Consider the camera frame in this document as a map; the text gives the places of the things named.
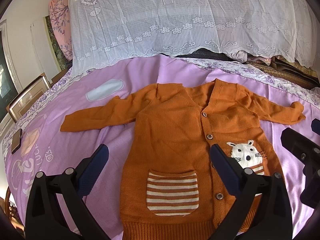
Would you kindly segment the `orange knit cardigan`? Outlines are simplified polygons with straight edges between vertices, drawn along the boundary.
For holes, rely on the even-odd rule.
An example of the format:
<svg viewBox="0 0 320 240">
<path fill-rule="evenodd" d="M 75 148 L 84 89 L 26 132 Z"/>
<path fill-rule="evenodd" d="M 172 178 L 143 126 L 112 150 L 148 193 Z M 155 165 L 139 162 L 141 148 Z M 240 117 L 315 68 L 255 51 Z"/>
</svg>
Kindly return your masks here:
<svg viewBox="0 0 320 240">
<path fill-rule="evenodd" d="M 281 172 L 260 122 L 294 125 L 305 119 L 303 110 L 299 102 L 281 106 L 221 80 L 194 88 L 151 84 L 67 115 L 61 131 L 134 122 L 120 183 L 124 239 L 207 239 L 235 201 L 210 161 L 210 147 L 218 144 L 258 175 Z"/>
</svg>

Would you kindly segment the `pink bed sheet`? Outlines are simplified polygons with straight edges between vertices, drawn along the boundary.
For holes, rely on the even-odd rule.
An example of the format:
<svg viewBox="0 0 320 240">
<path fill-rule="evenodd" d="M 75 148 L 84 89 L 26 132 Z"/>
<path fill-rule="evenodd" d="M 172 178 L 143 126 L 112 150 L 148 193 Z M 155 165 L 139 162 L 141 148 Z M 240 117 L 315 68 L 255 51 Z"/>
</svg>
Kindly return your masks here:
<svg viewBox="0 0 320 240">
<path fill-rule="evenodd" d="M 136 57 L 4 139 L 26 239 L 319 239 L 319 94 L 248 64 Z"/>
</svg>

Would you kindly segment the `woven straw mat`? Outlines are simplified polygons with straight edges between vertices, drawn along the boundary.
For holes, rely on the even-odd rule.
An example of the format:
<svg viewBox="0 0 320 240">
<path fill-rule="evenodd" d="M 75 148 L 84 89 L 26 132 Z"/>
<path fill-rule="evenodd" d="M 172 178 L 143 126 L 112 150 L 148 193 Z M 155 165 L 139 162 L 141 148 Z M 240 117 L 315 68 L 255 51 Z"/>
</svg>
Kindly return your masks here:
<svg viewBox="0 0 320 240">
<path fill-rule="evenodd" d="M 258 68 L 259 70 L 270 74 L 274 77 L 282 78 L 286 81 L 290 81 L 299 85 L 300 87 L 306 89 L 319 88 L 319 80 L 317 77 L 312 77 L 310 75 L 306 75 L 302 73 L 300 70 L 297 70 L 293 67 L 280 67 L 274 68 L 272 66 L 267 66 L 265 64 L 259 64 L 254 62 L 249 62 L 250 65 Z"/>
</svg>

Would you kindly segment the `floral white bedding edge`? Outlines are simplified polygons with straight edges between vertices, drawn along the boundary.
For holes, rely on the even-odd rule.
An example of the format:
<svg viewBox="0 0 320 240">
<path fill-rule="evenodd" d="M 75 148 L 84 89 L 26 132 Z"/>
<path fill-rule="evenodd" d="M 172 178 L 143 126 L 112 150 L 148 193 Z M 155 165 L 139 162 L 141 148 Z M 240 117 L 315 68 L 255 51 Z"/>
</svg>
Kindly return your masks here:
<svg viewBox="0 0 320 240">
<path fill-rule="evenodd" d="M 193 63 L 201 69 L 214 70 L 220 69 L 224 72 L 237 74 L 242 77 L 260 81 L 264 84 L 285 91 L 300 99 L 307 101 L 316 108 L 319 108 L 319 88 L 306 89 L 299 85 L 286 81 L 282 78 L 274 77 L 267 74 L 250 64 L 241 64 L 234 61 L 220 61 L 210 59 L 194 59 L 194 58 L 180 58 L 187 63 Z"/>
</svg>

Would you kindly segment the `brown smartphone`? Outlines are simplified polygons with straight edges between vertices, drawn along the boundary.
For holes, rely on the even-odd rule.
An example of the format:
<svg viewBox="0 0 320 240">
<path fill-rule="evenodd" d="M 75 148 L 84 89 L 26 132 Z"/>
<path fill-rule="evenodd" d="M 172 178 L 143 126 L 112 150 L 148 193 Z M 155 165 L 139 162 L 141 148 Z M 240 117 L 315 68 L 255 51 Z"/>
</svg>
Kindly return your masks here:
<svg viewBox="0 0 320 240">
<path fill-rule="evenodd" d="M 22 141 L 22 129 L 18 129 L 12 137 L 11 154 L 14 154 L 21 146 Z"/>
</svg>

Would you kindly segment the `window with dark glass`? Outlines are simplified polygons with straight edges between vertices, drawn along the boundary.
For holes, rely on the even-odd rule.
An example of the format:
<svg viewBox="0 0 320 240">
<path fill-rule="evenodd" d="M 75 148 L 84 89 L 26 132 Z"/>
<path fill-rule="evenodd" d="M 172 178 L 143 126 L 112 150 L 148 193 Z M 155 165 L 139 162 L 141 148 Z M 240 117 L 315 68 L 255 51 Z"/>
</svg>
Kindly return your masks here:
<svg viewBox="0 0 320 240">
<path fill-rule="evenodd" d="M 8 67 L 8 57 L 5 55 L 5 42 L 6 42 L 6 23 L 1 23 L 1 48 L 0 48 L 0 64 L 1 64 L 1 121 L 7 115 L 9 103 L 17 96 L 18 92 L 10 74 Z"/>
</svg>

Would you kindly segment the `black mesh fabric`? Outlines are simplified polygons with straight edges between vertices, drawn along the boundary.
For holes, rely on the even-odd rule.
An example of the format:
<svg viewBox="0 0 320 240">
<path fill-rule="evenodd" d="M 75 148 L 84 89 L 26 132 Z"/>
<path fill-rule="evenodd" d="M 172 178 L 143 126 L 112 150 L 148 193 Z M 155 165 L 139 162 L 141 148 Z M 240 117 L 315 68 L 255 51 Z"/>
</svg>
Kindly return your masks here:
<svg viewBox="0 0 320 240">
<path fill-rule="evenodd" d="M 180 58 L 194 58 L 194 59 L 210 59 L 210 60 L 220 60 L 220 61 L 234 61 L 227 55 L 223 53 L 214 53 L 208 49 L 198 49 L 197 51 L 191 54 L 179 55 L 176 57 Z"/>
</svg>

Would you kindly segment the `green patterned fabric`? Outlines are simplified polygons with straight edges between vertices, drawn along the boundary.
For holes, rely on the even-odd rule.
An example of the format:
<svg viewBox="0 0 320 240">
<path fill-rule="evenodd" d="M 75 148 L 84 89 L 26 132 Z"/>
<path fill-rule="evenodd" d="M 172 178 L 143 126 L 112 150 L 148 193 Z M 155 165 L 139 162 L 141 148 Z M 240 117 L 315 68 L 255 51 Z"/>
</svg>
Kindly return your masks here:
<svg viewBox="0 0 320 240">
<path fill-rule="evenodd" d="M 51 21 L 50 21 L 50 17 L 46 16 L 44 19 L 46 21 L 48 35 L 50 38 L 50 42 L 51 42 L 51 45 L 53 48 L 55 58 L 57 60 L 57 65 L 59 66 L 60 70 L 64 70 L 67 68 L 67 60 L 66 60 L 62 50 L 60 49 L 60 46 L 59 46 L 57 40 L 55 38 L 53 29 L 52 29 L 52 25 L 51 25 Z"/>
</svg>

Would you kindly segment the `white lace cover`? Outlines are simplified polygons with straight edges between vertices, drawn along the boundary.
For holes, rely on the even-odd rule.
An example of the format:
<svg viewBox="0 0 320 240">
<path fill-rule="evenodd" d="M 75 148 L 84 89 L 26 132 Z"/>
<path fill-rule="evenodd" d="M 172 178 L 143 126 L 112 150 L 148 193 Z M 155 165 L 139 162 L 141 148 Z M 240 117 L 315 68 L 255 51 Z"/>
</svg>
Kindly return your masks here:
<svg viewBox="0 0 320 240">
<path fill-rule="evenodd" d="M 319 22 L 306 0 L 68 0 L 72 74 L 123 59 L 204 48 L 319 71 Z"/>
</svg>

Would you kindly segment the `pink floral pillow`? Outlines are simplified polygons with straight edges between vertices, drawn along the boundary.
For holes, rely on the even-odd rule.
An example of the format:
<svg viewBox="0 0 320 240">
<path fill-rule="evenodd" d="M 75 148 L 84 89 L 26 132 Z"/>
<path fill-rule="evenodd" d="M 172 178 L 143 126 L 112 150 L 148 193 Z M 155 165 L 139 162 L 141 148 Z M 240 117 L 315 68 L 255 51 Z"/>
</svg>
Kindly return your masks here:
<svg viewBox="0 0 320 240">
<path fill-rule="evenodd" d="M 71 15 L 68 0 L 51 0 L 49 2 L 49 18 L 54 36 L 65 58 L 73 58 L 71 39 Z"/>
</svg>

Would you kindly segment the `wooden picture frame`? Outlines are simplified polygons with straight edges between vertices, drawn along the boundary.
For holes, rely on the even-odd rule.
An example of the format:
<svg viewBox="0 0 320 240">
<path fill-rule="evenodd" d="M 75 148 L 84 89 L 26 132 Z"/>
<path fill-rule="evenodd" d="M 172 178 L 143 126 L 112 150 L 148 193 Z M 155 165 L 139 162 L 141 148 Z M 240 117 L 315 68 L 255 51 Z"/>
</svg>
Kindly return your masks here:
<svg viewBox="0 0 320 240">
<path fill-rule="evenodd" d="M 6 107 L 14 122 L 17 122 L 31 106 L 50 89 L 45 73 L 42 73 L 22 90 Z"/>
</svg>

